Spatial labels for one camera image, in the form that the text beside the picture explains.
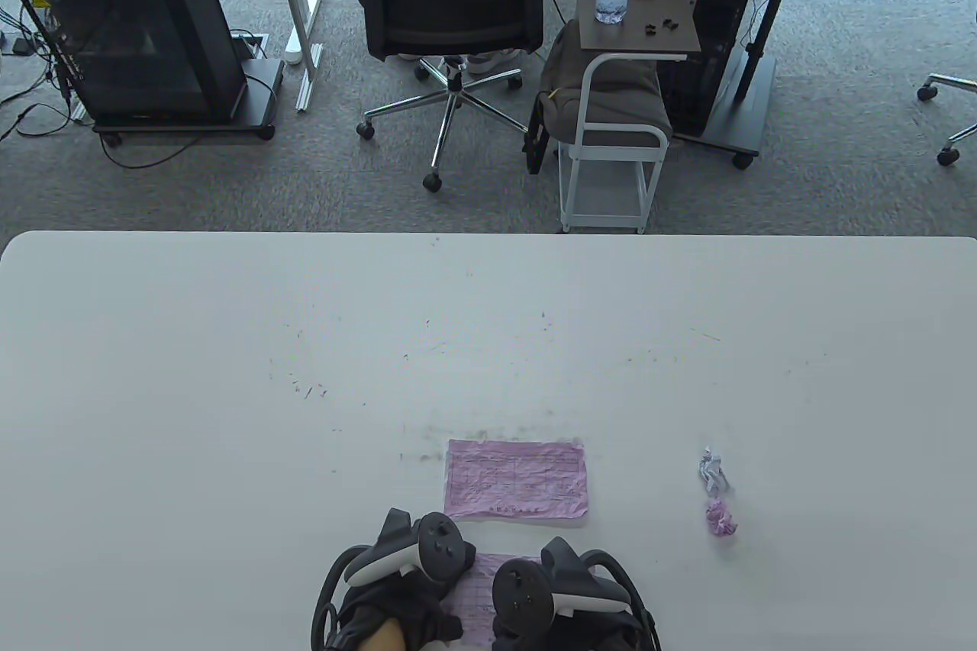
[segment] vr controller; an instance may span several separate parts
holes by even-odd
[[[591,568],[597,566],[606,569],[613,580],[594,575]],[[499,567],[492,581],[492,604],[496,623],[523,640],[546,636],[558,617],[572,619],[583,613],[588,617],[577,617],[585,624],[592,623],[596,614],[607,620],[624,613],[622,627],[638,631],[639,647],[660,651],[655,621],[621,564],[599,549],[577,556],[561,537],[542,549],[540,564],[510,559]]]

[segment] pink form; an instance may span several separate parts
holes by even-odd
[[[579,519],[587,512],[582,445],[451,440],[446,471],[444,513],[454,518]]]

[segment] shoe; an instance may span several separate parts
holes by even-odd
[[[509,48],[509,50],[496,50],[492,53],[479,53],[468,56],[468,73],[474,76],[488,74],[496,66],[519,58],[520,50]]]

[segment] black pc case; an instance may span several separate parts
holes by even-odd
[[[21,0],[97,125],[229,123],[247,88],[218,0]]]
[[[762,12],[754,18],[753,9],[763,0],[693,1],[701,53],[691,54],[686,61],[659,63],[657,72],[675,134],[698,136],[735,75],[750,21],[759,26]]]

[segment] floor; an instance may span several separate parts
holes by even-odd
[[[271,34],[283,50],[285,0],[221,0],[231,27]],[[15,0],[0,0],[8,10]],[[564,14],[571,11],[564,6]],[[547,38],[559,20],[547,1]],[[133,172],[113,166],[91,131],[11,135],[0,143],[0,249],[29,229],[555,232],[554,166],[528,176],[516,134],[462,110],[443,161],[442,191],[422,189],[440,110],[377,121],[366,143],[353,132],[364,108],[425,86],[398,59],[366,54],[356,0],[324,0],[314,39],[324,74],[311,109],[294,110],[289,68],[272,142],[202,143],[170,163]],[[650,233],[977,235],[977,138],[942,169],[943,138],[977,120],[977,96],[946,89],[922,105],[930,71],[977,76],[972,0],[785,0],[768,54],[778,79],[760,158],[746,172],[725,153],[691,145],[669,152]],[[485,98],[527,118],[542,61],[527,84]],[[5,57],[0,97],[29,85],[37,59]],[[59,104],[52,90],[31,101]],[[0,109],[6,129],[27,99]],[[38,131],[58,121],[41,111]],[[129,163],[173,147],[126,144]]]

